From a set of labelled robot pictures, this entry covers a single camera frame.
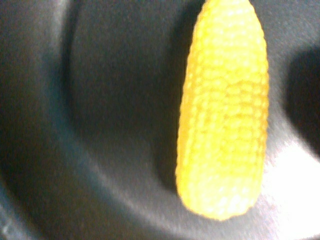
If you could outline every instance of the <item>black pot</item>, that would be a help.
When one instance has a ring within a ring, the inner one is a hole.
[[[177,122],[203,0],[0,2],[0,228],[8,240],[320,237],[320,1],[252,0],[270,75],[263,189],[188,212]]]

